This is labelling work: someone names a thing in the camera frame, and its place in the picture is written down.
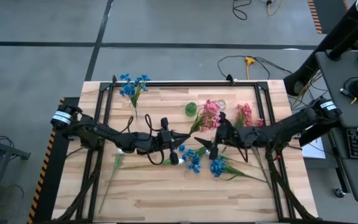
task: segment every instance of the wooden tabletop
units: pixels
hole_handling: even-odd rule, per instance
[[[284,83],[282,80],[269,80],[267,82],[274,115],[276,120],[280,121],[291,115]],[[79,107],[85,114],[94,115],[99,84],[100,82],[84,83]],[[129,108],[129,99],[121,96],[118,90],[116,88],[113,93],[108,125],[116,130],[121,130],[126,126],[127,120],[133,112]],[[104,114],[106,98],[105,95],[101,119]],[[139,120],[134,120],[131,131],[149,131],[144,121],[144,114],[148,113],[152,118],[154,128],[159,128],[161,118],[167,117],[170,129],[179,133],[188,133],[194,117],[185,116],[185,105],[193,101],[201,107],[208,99],[225,100],[226,109],[224,112],[231,121],[235,117],[236,105],[244,103],[250,104],[253,120],[259,118],[255,91],[252,87],[150,87],[149,91],[143,93],[139,98]],[[264,99],[262,94],[265,117],[268,118]],[[214,134],[215,131],[208,131],[206,133],[194,133],[192,137],[212,139]],[[293,140],[290,144],[299,146],[296,140]],[[193,138],[187,140],[185,145],[186,148],[192,149],[200,147],[200,144]],[[79,147],[79,141],[70,143],[68,153]],[[188,170],[185,164],[153,166],[147,156],[128,154],[121,167],[150,165],[120,169],[113,181],[109,183],[116,152],[115,145],[106,141],[94,213],[95,222],[277,221],[273,193],[266,183],[246,177],[238,177],[230,181],[223,180],[223,178],[228,177],[227,174],[223,175],[222,178],[215,178],[209,171],[210,161],[207,156],[204,156],[201,160],[201,172],[195,174]],[[264,149],[259,149],[259,152],[264,167],[268,169],[267,161],[264,159]],[[238,161],[242,160],[237,149],[228,148],[225,154]],[[283,156],[292,191],[312,215],[317,215],[301,151],[286,148],[283,151]],[[249,151],[249,157],[249,164],[259,166],[252,151]],[[159,153],[153,154],[152,158],[156,161],[160,159]],[[86,150],[72,154],[66,160],[53,218],[59,217],[80,191],[85,160]],[[265,179],[262,171],[258,168],[236,162],[229,162],[229,164],[246,174]],[[110,184],[108,195],[101,213],[99,213],[108,184]],[[88,212],[90,192],[88,192],[86,198],[84,215]],[[280,195],[284,214],[288,216],[282,190]]]

